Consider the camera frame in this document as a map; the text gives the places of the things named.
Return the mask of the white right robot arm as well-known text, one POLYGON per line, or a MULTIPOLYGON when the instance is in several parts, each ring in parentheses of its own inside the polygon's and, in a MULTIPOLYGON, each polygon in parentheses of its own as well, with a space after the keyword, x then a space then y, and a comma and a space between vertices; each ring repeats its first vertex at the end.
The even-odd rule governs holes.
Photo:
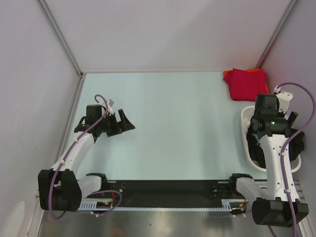
POLYGON ((251 205, 252 217, 257 225, 295 227, 309 213, 306 203, 300 201, 296 191, 290 163, 290 129, 297 114, 286 115, 293 95, 276 92, 257 95, 255 105, 241 111, 241 134, 246 161, 252 161, 249 137, 253 137, 263 152, 267 174, 267 187, 262 189, 247 174, 234 173, 229 178, 228 193, 233 198, 244 196, 251 205))

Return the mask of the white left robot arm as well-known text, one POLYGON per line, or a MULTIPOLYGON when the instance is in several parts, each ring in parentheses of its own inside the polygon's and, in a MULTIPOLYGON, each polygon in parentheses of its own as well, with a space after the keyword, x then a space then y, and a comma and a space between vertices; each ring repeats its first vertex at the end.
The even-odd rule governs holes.
POLYGON ((77 172, 87 152, 103 133, 111 137, 135 129, 122 109, 118 110, 118 115, 120 121, 109 105, 86 107, 86 115, 74 129, 72 144, 50 169, 38 174, 39 202, 43 210, 75 212, 83 198, 90 195, 102 198, 108 194, 105 174, 89 173, 79 179, 77 172))

